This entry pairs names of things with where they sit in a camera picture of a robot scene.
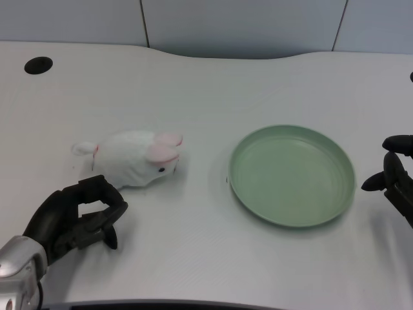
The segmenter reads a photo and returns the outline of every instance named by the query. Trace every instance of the black hole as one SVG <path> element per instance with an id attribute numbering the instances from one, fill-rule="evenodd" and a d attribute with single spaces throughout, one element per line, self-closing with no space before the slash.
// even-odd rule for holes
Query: black hole
<path id="1" fill-rule="evenodd" d="M 53 61 L 49 57 L 36 57 L 29 60 L 25 65 L 25 71 L 29 74 L 42 74 L 49 71 Z"/>

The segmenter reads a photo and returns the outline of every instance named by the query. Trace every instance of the pink inner ear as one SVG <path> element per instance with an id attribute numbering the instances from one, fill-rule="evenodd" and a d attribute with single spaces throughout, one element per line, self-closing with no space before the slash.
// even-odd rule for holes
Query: pink inner ear
<path id="1" fill-rule="evenodd" d="M 168 145 L 170 147 L 177 147 L 182 144 L 183 137 L 181 134 L 173 134 L 171 132 L 164 132 L 155 136 L 155 142 Z"/>
<path id="2" fill-rule="evenodd" d="M 162 144 L 153 144 L 149 146 L 146 151 L 146 159 L 151 163 L 168 163 L 169 161 L 176 160 L 179 154 L 176 150 Z"/>

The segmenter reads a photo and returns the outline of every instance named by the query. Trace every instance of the rabbit ear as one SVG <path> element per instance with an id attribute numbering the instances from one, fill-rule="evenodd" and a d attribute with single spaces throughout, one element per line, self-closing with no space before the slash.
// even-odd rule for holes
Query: rabbit ear
<path id="1" fill-rule="evenodd" d="M 168 145 L 169 147 L 177 147 L 182 144 L 183 137 L 181 134 L 171 132 L 163 132 L 155 136 L 155 142 Z"/>
<path id="2" fill-rule="evenodd" d="M 77 156 L 93 154 L 97 145 L 90 142 L 81 142 L 72 145 L 72 153 Z"/>
<path id="3" fill-rule="evenodd" d="M 179 157 L 179 154 L 166 145 L 156 143 L 149 146 L 145 157 L 149 162 L 159 164 L 175 160 Z"/>

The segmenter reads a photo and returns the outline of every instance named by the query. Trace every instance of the green plate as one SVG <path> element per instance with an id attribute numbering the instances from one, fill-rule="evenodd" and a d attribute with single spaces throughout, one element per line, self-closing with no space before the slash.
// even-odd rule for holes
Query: green plate
<path id="1" fill-rule="evenodd" d="M 356 188 L 351 161 L 337 144 L 289 125 L 245 137 L 232 153 L 229 177 L 245 207 L 289 227 L 335 218 L 350 207 Z"/>

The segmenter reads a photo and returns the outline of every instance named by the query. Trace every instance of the plate rim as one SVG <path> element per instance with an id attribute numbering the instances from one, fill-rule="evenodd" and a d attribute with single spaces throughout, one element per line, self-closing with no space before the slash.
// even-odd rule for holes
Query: plate rim
<path id="1" fill-rule="evenodd" d="M 350 163 L 350 167 L 351 167 L 351 171 L 353 174 L 353 182 L 354 182 L 354 186 L 351 190 L 350 195 L 348 196 L 347 200 L 344 202 L 344 206 L 342 209 L 338 210 L 338 212 L 334 213 L 332 216 L 328 217 L 326 220 L 323 220 L 322 222 L 314 222 L 314 223 L 306 223 L 306 224 L 298 224 L 298 225 L 291 225 L 291 224 L 285 224 L 285 223 L 280 223 L 274 220 L 271 220 L 269 218 L 266 218 L 265 216 L 258 214 L 256 211 L 252 210 L 239 196 L 239 193 L 236 190 L 236 187 L 233 185 L 232 182 L 232 163 L 234 161 L 234 157 L 235 157 L 235 153 L 236 150 L 238 149 L 238 147 L 242 144 L 242 142 L 244 142 L 247 138 L 249 138 L 251 135 L 261 131 L 261 130 L 265 130 L 265 129 L 269 129 L 269 128 L 274 128 L 274 127 L 294 127 L 294 128 L 299 128 L 299 129 L 305 129 L 305 130 L 309 130 L 312 132 L 315 132 L 316 134 L 322 135 L 323 137 L 325 137 L 326 139 L 330 140 L 333 144 L 335 144 L 339 150 L 341 152 L 343 152 L 343 154 L 345 155 L 346 159 L 348 160 L 348 162 Z M 250 132 L 249 134 L 247 134 L 244 138 L 242 138 L 237 145 L 234 147 L 234 149 L 232 150 L 231 156 L 230 156 L 230 161 L 229 161 L 229 167 L 228 167 L 228 179 L 230 181 L 230 185 L 232 190 L 234 191 L 234 194 L 237 196 L 237 199 L 244 205 L 244 207 L 246 207 L 250 212 L 254 213 L 256 216 L 270 222 L 270 223 L 274 223 L 280 226 L 284 226 L 284 227 L 292 227 L 292 228 L 304 228 L 304 227 L 315 227 L 318 225 L 322 225 L 324 223 L 327 223 L 331 220 L 333 220 L 334 218 L 340 216 L 341 214 L 343 214 L 345 211 L 347 211 L 350 206 L 353 204 L 354 201 L 354 196 L 356 194 L 356 188 L 357 188 L 357 180 L 356 180 L 356 172 L 354 170 L 354 165 L 350 159 L 350 157 L 348 156 L 348 154 L 343 150 L 342 147 L 340 147 L 340 145 L 338 145 L 333 139 L 331 139 L 330 137 L 326 136 L 325 134 L 322 134 L 314 129 L 310 129 L 308 127 L 304 127 L 304 126 L 297 126 L 297 125 L 289 125 L 289 124 L 280 124 L 280 125 L 269 125 L 269 126 L 265 126 L 265 127 L 261 127 L 260 129 L 254 130 L 252 132 Z"/>

